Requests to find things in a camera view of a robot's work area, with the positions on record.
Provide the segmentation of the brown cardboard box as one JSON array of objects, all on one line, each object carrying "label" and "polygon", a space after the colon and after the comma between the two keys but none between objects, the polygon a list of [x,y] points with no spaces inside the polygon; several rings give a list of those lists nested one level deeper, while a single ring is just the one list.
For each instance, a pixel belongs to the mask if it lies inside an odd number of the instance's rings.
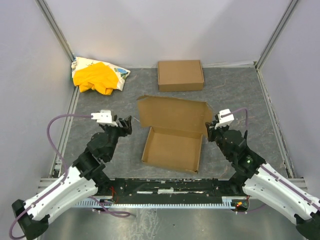
[{"label": "brown cardboard box", "polygon": [[140,96],[137,106],[141,127],[149,128],[141,161],[197,174],[212,108],[204,101],[151,95]]},{"label": "brown cardboard box", "polygon": [[200,60],[163,60],[157,64],[160,92],[201,91],[204,75]]}]

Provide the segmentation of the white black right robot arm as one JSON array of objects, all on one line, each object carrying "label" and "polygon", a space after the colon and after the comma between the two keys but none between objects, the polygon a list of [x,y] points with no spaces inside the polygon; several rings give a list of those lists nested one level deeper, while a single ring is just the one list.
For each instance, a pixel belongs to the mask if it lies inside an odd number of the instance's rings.
[{"label": "white black right robot arm", "polygon": [[231,163],[235,174],[229,179],[232,186],[254,197],[293,224],[308,240],[320,238],[320,200],[278,173],[264,158],[247,145],[248,134],[220,125],[217,120],[207,122],[207,139],[215,142]]}]

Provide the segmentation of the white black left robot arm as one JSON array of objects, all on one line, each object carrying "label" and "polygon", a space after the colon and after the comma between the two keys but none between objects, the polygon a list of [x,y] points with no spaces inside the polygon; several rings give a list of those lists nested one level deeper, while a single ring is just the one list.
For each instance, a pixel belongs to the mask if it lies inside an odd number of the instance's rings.
[{"label": "white black left robot arm", "polygon": [[13,224],[19,224],[23,238],[36,239],[61,213],[109,185],[103,169],[112,160],[119,138],[132,134],[132,116],[118,118],[104,110],[92,113],[89,118],[99,124],[102,132],[91,137],[71,166],[63,165],[64,174],[56,181],[34,197],[18,199],[11,205],[15,215]]}]

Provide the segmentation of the folded brown cardboard box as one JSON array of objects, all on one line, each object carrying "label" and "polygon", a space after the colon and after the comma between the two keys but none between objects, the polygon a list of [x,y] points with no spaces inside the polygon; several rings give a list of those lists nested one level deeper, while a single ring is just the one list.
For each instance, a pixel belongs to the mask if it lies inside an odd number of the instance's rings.
[{"label": "folded brown cardboard box", "polygon": [[201,91],[204,75],[200,60],[163,60],[157,64],[160,92]]}]

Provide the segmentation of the white patterned cloth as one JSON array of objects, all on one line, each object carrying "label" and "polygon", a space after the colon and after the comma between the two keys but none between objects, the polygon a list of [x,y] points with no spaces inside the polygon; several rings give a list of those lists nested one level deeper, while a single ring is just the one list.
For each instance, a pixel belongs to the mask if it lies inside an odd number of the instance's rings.
[{"label": "white patterned cloth", "polygon": [[119,82],[117,84],[117,89],[115,90],[122,91],[125,85],[125,80],[130,75],[131,71],[109,62],[104,62],[104,61],[99,61],[99,60],[94,60],[94,59],[84,58],[84,57],[76,57],[75,60],[71,63],[72,80],[76,71],[84,69],[90,65],[97,64],[97,63],[105,64],[116,73],[117,77],[119,78]]}]

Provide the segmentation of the yellow cloth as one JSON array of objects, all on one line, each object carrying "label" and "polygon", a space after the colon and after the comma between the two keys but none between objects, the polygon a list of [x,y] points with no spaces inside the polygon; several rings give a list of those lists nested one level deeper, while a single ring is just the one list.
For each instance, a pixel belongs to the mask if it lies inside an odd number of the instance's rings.
[{"label": "yellow cloth", "polygon": [[73,83],[81,93],[94,90],[102,95],[111,95],[118,87],[119,78],[109,66],[99,62],[77,70]]}]

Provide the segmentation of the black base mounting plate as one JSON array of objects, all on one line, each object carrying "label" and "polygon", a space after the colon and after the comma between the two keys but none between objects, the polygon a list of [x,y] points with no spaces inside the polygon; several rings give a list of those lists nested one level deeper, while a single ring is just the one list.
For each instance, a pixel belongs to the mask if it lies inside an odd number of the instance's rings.
[{"label": "black base mounting plate", "polygon": [[217,178],[111,178],[100,186],[94,198],[117,203],[122,198],[142,195],[210,195],[215,197],[247,197],[240,183]]}]

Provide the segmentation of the left aluminium floor rail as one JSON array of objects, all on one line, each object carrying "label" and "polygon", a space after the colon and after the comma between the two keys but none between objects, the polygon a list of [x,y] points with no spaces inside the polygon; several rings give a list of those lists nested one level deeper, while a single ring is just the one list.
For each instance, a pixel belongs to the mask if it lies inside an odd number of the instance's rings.
[{"label": "left aluminium floor rail", "polygon": [[[67,109],[67,114],[74,114],[77,108],[77,103],[79,99],[79,89],[75,87],[72,92],[70,104]],[[67,116],[67,117],[62,117],[59,119],[59,121],[62,120],[62,130],[60,137],[58,139],[58,142],[56,143],[56,148],[59,151],[59,153],[63,156],[66,150],[72,122],[73,122],[73,117]],[[55,150],[53,150],[53,159],[50,164],[49,172],[45,176],[41,178],[59,178],[62,170],[64,170],[62,161],[59,157],[59,155],[56,153]]]}]

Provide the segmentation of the aluminium floor rail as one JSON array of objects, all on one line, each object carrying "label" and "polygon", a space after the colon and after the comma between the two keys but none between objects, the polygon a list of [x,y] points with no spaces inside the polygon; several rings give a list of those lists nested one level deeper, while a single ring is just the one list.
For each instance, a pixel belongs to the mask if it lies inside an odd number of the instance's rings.
[{"label": "aluminium floor rail", "polygon": [[264,81],[262,71],[257,70],[262,90],[267,98],[272,121],[276,125],[276,135],[281,141],[284,161],[292,177],[306,177],[306,185],[311,187],[310,194],[319,197],[320,190],[316,181],[320,179],[320,125],[311,120],[317,116],[307,96],[307,84],[294,81],[289,75],[267,74]]},{"label": "aluminium floor rail", "polygon": [[[72,92],[70,104],[67,109],[67,114],[74,114],[77,108],[77,103],[79,99],[79,89],[75,87]],[[60,137],[58,139],[58,142],[56,143],[56,148],[59,151],[59,153],[63,156],[66,150],[72,122],[73,122],[73,117],[67,116],[67,117],[62,117],[59,119],[59,121],[62,120],[62,130]],[[45,176],[41,178],[59,178],[62,170],[64,170],[62,161],[59,157],[59,155],[56,153],[55,150],[53,150],[53,159],[50,164],[49,172]]]}]

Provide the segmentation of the right aluminium floor rail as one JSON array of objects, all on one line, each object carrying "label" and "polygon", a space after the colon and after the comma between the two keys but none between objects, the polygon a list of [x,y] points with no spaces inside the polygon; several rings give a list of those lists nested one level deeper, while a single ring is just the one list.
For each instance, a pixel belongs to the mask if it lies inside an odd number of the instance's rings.
[{"label": "right aluminium floor rail", "polygon": [[307,84],[294,81],[289,75],[267,74],[264,81],[262,71],[257,70],[262,90],[267,98],[272,121],[276,125],[276,135],[281,141],[284,161],[292,177],[306,177],[306,185],[311,187],[310,194],[319,197],[320,190],[316,181],[320,179],[320,125],[311,120],[317,116],[307,96]]}]

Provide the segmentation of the aluminium front rail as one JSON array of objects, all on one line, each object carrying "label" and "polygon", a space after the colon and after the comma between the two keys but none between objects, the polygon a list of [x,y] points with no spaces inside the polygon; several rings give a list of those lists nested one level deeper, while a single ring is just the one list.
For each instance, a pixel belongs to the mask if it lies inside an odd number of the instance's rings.
[{"label": "aluminium front rail", "polygon": [[[57,179],[56,178],[41,178],[36,193],[39,194],[40,192],[42,192],[45,188],[50,186],[55,180],[57,180]],[[301,177],[301,178],[288,178],[287,180],[290,181],[291,183],[293,183],[298,188],[308,192],[308,187],[307,187],[305,179],[303,177]]]}]

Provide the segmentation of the right aluminium frame post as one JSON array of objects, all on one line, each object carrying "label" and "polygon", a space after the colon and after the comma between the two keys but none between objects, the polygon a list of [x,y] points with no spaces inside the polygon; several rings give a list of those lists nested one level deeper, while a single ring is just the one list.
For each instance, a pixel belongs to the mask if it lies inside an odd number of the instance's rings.
[{"label": "right aluminium frame post", "polygon": [[259,59],[255,63],[255,69],[258,71],[267,60],[270,52],[272,51],[273,47],[275,46],[278,38],[280,37],[281,33],[285,29],[287,23],[289,22],[291,16],[293,15],[296,7],[300,3],[300,0],[290,0],[288,6],[286,7],[284,13],[282,14],[278,24],[276,25],[274,31],[272,32],[266,46],[264,47],[262,53],[260,54]]}]

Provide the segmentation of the aluminium frame post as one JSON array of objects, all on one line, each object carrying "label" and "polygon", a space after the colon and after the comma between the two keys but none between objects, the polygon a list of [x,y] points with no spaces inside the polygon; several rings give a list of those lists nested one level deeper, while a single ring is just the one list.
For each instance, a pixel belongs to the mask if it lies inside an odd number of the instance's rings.
[{"label": "aluminium frame post", "polygon": [[266,46],[264,47],[262,53],[260,54],[259,59],[255,63],[255,69],[258,71],[267,60],[270,52],[272,51],[273,47],[275,46],[278,38],[280,37],[281,33],[285,29],[287,23],[289,22],[291,16],[293,15],[296,7],[300,3],[300,0],[290,0],[288,6],[286,7],[284,13],[282,14],[278,24],[276,25],[274,31],[272,32]]},{"label": "aluminium frame post", "polygon": [[47,3],[46,0],[35,0],[36,4],[38,5],[40,11],[42,12],[44,18],[46,19],[47,23],[49,24],[51,30],[53,31],[56,39],[58,40],[62,50],[66,53],[67,57],[71,62],[74,61],[75,55],[68,44],[67,39],[65,38],[61,28],[57,24],[57,21]]}]

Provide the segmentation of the left aluminium frame post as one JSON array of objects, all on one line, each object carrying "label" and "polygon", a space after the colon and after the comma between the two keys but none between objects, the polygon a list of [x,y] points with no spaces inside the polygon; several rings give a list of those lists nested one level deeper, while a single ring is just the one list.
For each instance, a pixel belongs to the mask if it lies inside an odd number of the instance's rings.
[{"label": "left aluminium frame post", "polygon": [[68,44],[67,39],[65,38],[61,28],[57,24],[57,21],[47,3],[46,0],[35,0],[36,4],[38,5],[40,11],[42,12],[44,18],[46,19],[47,23],[49,24],[51,30],[53,31],[56,39],[58,40],[62,50],[66,53],[67,57],[71,62],[74,61],[75,55]]}]

